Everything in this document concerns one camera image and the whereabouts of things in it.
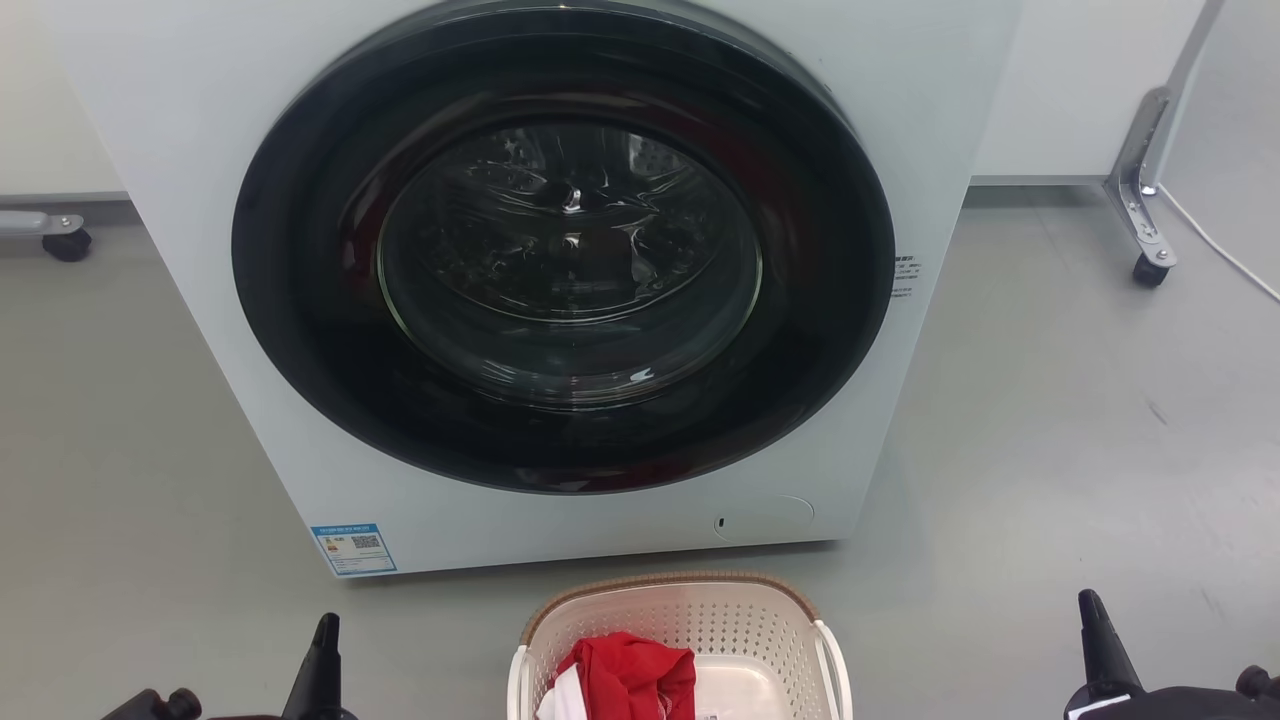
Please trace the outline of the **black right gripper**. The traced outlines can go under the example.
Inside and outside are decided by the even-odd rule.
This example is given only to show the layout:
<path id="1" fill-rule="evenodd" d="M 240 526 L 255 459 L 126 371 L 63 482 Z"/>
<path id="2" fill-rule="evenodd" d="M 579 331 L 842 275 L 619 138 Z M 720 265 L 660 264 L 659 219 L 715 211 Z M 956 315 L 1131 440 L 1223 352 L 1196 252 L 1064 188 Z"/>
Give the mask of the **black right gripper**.
<path id="1" fill-rule="evenodd" d="M 1082 620 L 1085 683 L 1065 719 L 1279 719 L 1277 701 L 1252 700 L 1235 691 L 1164 688 L 1146 692 L 1115 629 L 1105 602 L 1093 589 L 1076 597 Z"/>

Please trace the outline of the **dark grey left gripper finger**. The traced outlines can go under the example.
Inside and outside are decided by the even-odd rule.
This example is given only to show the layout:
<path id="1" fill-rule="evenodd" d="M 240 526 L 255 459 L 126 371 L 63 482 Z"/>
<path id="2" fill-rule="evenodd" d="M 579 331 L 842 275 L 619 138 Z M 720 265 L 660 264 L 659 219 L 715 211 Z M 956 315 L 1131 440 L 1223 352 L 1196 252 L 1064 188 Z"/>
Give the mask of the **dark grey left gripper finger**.
<path id="1" fill-rule="evenodd" d="M 340 618 L 325 612 L 282 711 L 283 719 L 356 719 L 342 700 Z"/>

